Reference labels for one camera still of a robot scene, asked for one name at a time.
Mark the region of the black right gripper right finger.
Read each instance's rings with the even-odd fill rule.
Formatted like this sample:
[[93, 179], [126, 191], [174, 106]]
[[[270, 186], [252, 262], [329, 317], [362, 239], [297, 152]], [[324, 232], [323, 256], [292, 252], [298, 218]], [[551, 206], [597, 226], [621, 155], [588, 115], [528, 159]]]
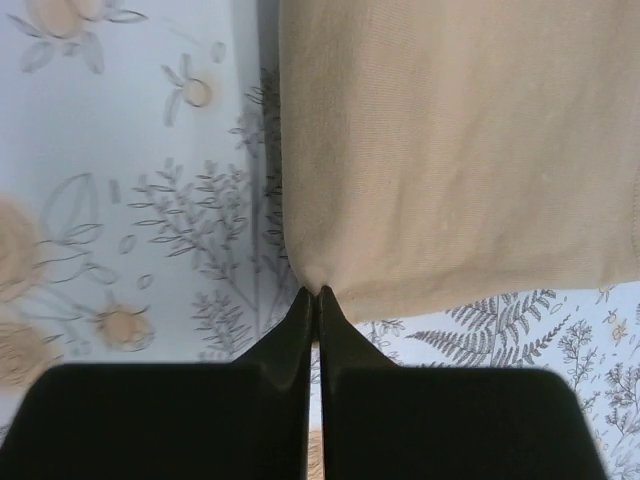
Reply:
[[542, 369], [402, 367], [318, 297], [329, 479], [602, 479], [577, 398]]

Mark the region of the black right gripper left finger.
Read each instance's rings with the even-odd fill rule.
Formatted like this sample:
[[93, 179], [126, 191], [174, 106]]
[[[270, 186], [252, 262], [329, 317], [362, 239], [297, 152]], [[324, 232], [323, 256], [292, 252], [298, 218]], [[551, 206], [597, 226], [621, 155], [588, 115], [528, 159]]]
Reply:
[[313, 299], [229, 363], [72, 363], [28, 390], [5, 479], [302, 479]]

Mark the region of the beige t shirt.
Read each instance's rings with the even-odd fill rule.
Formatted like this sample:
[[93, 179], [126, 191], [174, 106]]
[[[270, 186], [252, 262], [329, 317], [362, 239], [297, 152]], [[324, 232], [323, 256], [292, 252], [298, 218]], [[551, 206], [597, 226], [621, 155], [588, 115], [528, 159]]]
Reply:
[[283, 220], [352, 321], [639, 277], [635, 1], [284, 1]]

